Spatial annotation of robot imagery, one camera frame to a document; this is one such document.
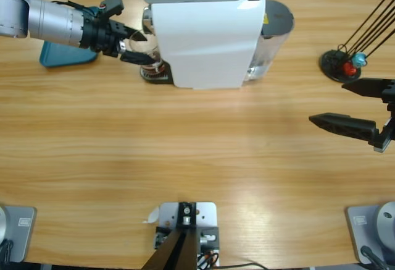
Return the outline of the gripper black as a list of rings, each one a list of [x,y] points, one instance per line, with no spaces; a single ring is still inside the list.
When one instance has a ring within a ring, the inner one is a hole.
[[[357,119],[344,114],[323,113],[309,116],[317,127],[337,135],[367,141],[376,152],[383,153],[394,140],[394,80],[359,78],[345,83],[342,88],[365,97],[381,98],[387,104],[390,117],[379,133],[376,122]]]
[[[105,56],[117,58],[120,54],[120,42],[124,39],[147,41],[142,31],[128,27],[114,20],[101,21],[87,13],[83,14],[82,37],[80,48],[93,52],[102,52]],[[154,59],[145,53],[125,51],[120,60],[137,65],[151,65]]]

